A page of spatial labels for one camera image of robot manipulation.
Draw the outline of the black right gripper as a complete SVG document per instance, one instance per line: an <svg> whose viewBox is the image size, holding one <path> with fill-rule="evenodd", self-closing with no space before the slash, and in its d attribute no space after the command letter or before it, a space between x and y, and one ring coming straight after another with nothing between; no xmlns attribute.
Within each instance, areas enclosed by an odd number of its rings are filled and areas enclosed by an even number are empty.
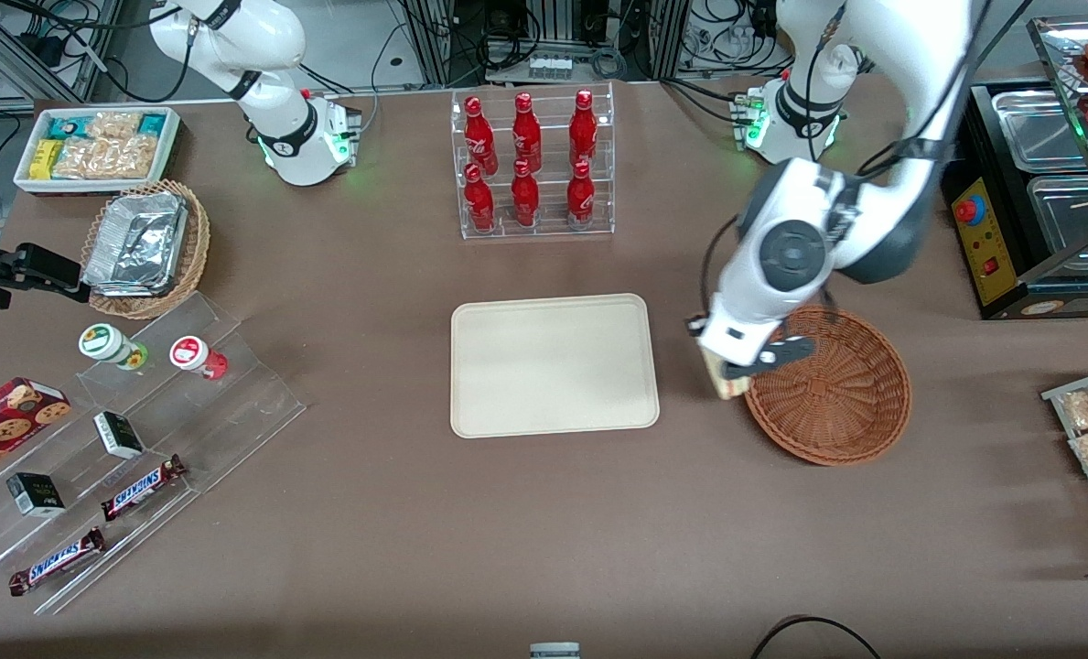
<svg viewBox="0 0 1088 659"><path fill-rule="evenodd" d="M14 281L22 288L58 293L79 304L91 300L91 288L82 283L81 266L75 260L37 243L20 243L13 257Z"/></svg>

